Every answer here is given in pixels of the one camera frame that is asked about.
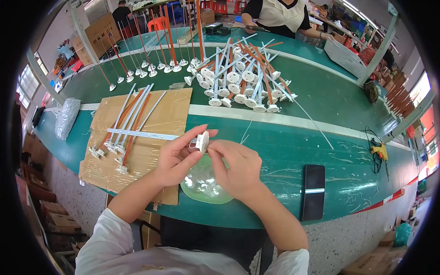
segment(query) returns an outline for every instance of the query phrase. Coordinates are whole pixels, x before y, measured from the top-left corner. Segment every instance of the smartphone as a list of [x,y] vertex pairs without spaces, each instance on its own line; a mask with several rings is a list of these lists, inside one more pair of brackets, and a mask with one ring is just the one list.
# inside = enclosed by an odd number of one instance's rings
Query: smartphone
[[307,164],[304,179],[305,188],[301,220],[320,220],[324,211],[325,167]]

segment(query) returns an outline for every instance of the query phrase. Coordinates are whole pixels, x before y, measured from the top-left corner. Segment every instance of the woman in white top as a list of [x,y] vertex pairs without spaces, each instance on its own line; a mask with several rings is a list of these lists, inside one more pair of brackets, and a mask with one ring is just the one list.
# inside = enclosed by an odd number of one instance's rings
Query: woman in white top
[[308,0],[250,0],[242,13],[245,25],[264,27],[271,33],[295,39],[295,33],[327,40],[333,36],[310,27],[305,3]]
[[[154,247],[133,252],[133,235],[130,228],[148,203],[166,186],[178,185],[201,158],[202,153],[190,149],[189,142],[207,125],[192,128],[183,136],[167,142],[159,151],[157,167],[139,180],[124,188],[103,211],[93,230],[93,235],[79,251],[76,257],[75,274],[214,274],[246,275],[248,262],[242,261],[241,253],[252,247],[255,239],[246,236],[241,245],[231,244],[229,251],[203,249],[203,244],[215,241],[215,234],[199,236],[193,247],[182,249],[179,245]],[[208,130],[213,137],[218,130]],[[307,235],[293,216],[260,181],[261,158],[258,153],[232,141],[213,140],[209,142],[208,153],[211,157],[218,184],[235,199],[240,200],[253,210],[263,222],[272,243],[278,248],[279,256],[272,262],[265,274],[307,274],[308,242]],[[222,158],[230,165],[226,169]],[[197,224],[185,226],[179,221],[179,227],[162,227],[161,241],[164,245],[165,231],[180,232],[174,236],[175,243],[186,241],[188,235],[198,234],[191,230]],[[236,229],[250,232],[252,230]]]

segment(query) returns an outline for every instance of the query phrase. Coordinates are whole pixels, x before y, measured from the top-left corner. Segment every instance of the green workbench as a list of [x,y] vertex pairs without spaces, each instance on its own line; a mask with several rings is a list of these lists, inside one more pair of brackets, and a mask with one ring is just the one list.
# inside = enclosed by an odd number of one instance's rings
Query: green workbench
[[[241,36],[247,36],[242,29],[234,29],[232,37],[236,41]],[[311,45],[281,37],[270,33],[262,33],[253,37],[250,42],[260,45],[261,39],[267,43],[275,38],[275,42],[283,41],[274,46],[275,50],[282,50],[293,55],[308,58],[319,64],[326,64],[333,70],[344,75],[350,75],[343,68],[330,61],[322,50]],[[132,37],[133,47],[142,47],[139,37]],[[225,37],[205,37],[207,44],[224,43]],[[186,49],[182,48],[183,57],[188,59]],[[199,56],[199,48],[194,48]],[[207,47],[207,55],[214,53],[215,48]],[[168,50],[164,50],[169,62]],[[176,49],[177,59],[180,60],[180,51]],[[150,61],[157,65],[157,56],[154,52],[149,55]],[[134,65],[129,56],[124,57],[130,69]],[[118,61],[114,61],[116,70],[122,71]],[[379,136],[387,132],[396,121],[386,112],[382,104],[370,104],[363,91],[352,81],[348,81],[332,72],[287,57],[277,57],[272,61],[275,69],[282,72],[282,77],[292,80],[289,86],[298,97],[297,101],[307,110],[315,121],[363,131],[369,126]],[[116,80],[116,74],[110,62],[101,64],[108,78]],[[150,79],[135,77],[131,83],[123,82],[117,85],[113,92],[108,91],[108,83],[97,67],[86,72],[74,75],[61,96],[81,99],[82,103],[99,103],[101,98],[127,94],[133,83],[136,87],[144,87],[155,83],[154,90],[168,89],[172,83],[183,82],[183,77],[190,75],[186,68],[178,73],[165,74],[159,71],[158,75]],[[208,98],[194,80],[191,104],[208,105]],[[282,102],[280,114],[290,117],[308,118],[294,103]],[[247,109],[247,107],[233,103],[233,108]],[[62,163],[79,172],[79,162],[84,159],[86,145],[89,138],[89,127],[92,121],[90,111],[80,111],[72,132],[66,141],[55,138],[55,116],[45,112],[40,125],[35,132],[43,144]],[[200,124],[208,123],[209,128],[219,129],[216,138],[240,142],[249,120],[212,117],[207,115],[188,115],[187,130]],[[387,181],[385,168],[379,174],[372,172],[372,160],[367,152],[368,143],[364,139],[326,133],[334,147],[332,150],[319,131],[307,128],[297,128],[282,124],[253,121],[247,131],[248,139],[244,145],[258,151],[263,164],[261,180],[275,196],[296,217],[300,216],[301,194],[303,186],[303,167],[306,164],[319,164],[326,167],[326,195],[323,219],[331,220],[365,209],[392,193],[396,192],[416,177],[416,167],[412,153],[409,150],[387,146],[390,160],[388,162],[390,178]],[[190,222],[236,228],[261,228],[258,217],[239,201],[233,200],[224,205],[211,205],[198,202],[187,197],[179,190],[179,204],[176,206],[161,205],[159,214]]]

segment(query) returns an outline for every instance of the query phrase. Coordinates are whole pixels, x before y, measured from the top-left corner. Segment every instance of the white sleeve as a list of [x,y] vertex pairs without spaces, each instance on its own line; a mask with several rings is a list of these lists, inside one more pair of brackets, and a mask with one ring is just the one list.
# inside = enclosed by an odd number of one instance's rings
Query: white sleeve
[[307,275],[309,254],[305,249],[285,251],[269,266],[264,275]]
[[93,235],[75,259],[75,274],[96,274],[105,262],[133,252],[132,229],[128,223],[105,209],[93,229]]

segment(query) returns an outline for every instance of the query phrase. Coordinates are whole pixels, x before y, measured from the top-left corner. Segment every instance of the person in black shirt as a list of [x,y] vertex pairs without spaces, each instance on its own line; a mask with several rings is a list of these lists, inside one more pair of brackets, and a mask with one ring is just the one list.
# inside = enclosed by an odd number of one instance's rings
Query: person in black shirt
[[332,35],[310,27],[305,3],[307,0],[250,0],[242,13],[245,25],[264,27],[271,33],[295,38],[298,30],[302,35],[327,40]]
[[125,0],[119,1],[117,9],[114,10],[112,13],[113,19],[116,22],[116,26],[118,29],[119,29],[118,22],[121,25],[121,28],[125,28],[126,26],[128,26],[127,17],[131,18],[133,15],[132,11],[125,6],[125,3],[126,3]]

